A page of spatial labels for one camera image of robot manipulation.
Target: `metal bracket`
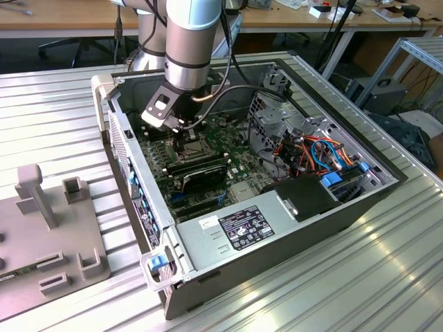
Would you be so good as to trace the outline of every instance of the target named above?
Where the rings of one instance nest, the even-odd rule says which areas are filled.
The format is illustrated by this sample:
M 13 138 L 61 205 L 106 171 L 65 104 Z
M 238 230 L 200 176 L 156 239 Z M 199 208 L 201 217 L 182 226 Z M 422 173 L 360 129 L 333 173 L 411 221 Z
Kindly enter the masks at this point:
M 167 86 L 167 84 L 160 85 L 159 89 L 147 103 L 141 118 L 156 128 L 161 127 L 172 112 L 172 107 L 181 94 L 182 93 L 174 91 L 174 89 Z
M 111 92 L 116 88 L 116 83 L 110 74 L 96 75 L 91 79 L 91 87 L 98 128 L 100 132 L 103 132 L 105 130 L 105 119 L 103 117 L 102 100 L 110 98 Z

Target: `power supply label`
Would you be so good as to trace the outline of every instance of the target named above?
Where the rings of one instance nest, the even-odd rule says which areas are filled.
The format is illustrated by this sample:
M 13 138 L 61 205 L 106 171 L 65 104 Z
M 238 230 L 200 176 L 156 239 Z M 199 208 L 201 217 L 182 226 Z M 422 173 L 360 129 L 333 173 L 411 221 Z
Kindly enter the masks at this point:
M 275 234 L 256 205 L 220 218 L 219 223 L 238 251 Z

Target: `black plastic part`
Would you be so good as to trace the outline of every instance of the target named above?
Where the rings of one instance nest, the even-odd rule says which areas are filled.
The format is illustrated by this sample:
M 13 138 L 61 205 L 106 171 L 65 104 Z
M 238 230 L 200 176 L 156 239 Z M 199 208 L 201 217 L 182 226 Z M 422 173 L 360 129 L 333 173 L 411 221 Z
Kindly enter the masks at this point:
M 191 194 L 205 192 L 209 188 L 219 185 L 228 175 L 226 165 L 203 169 L 193 174 L 188 174 L 183 178 L 183 193 Z
M 314 174 L 303 174 L 297 178 L 272 183 L 264 187 L 262 193 L 272 190 L 275 190 L 282 200 L 292 203 L 298 211 L 296 219 L 299 222 L 341 205 L 320 184 L 320 177 Z
M 381 80 L 379 80 L 377 85 L 380 87 L 385 87 L 385 86 L 389 86 L 389 84 L 391 82 L 392 82 L 392 80 L 390 78 L 382 78 Z

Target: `aluminum table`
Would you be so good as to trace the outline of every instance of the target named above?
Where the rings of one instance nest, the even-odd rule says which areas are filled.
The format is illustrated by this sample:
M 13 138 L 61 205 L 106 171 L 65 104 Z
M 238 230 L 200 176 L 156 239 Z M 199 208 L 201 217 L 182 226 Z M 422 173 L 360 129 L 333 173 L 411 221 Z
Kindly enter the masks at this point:
M 28 163 L 40 164 L 45 186 L 70 175 L 88 180 L 112 270 L 108 280 L 18 315 L 0 331 L 442 331 L 443 183 L 299 57 L 239 59 L 275 57 L 402 169 L 407 183 L 348 230 L 165 321 L 138 267 L 91 96 L 91 76 L 125 68 L 0 76 L 0 198 L 14 195 L 15 168 Z M 301 91 L 293 98 L 318 113 Z

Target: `wire bundle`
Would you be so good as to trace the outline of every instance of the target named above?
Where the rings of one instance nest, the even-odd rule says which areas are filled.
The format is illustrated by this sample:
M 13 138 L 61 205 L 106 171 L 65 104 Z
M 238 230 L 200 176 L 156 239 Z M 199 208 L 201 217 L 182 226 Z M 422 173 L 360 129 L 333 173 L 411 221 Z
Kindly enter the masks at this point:
M 274 156 L 279 156 L 282 153 L 283 147 L 286 146 L 291 149 L 301 150 L 300 157 L 293 160 L 290 169 L 296 169 L 295 176 L 300 173 L 315 173 L 318 175 L 333 172 L 332 168 L 324 161 L 326 156 L 333 155 L 341 168 L 352 166 L 354 163 L 348 157 L 343 144 L 332 140 L 328 137 L 317 136 L 300 136 L 300 144 L 289 143 L 283 140 L 279 146 L 273 151 Z

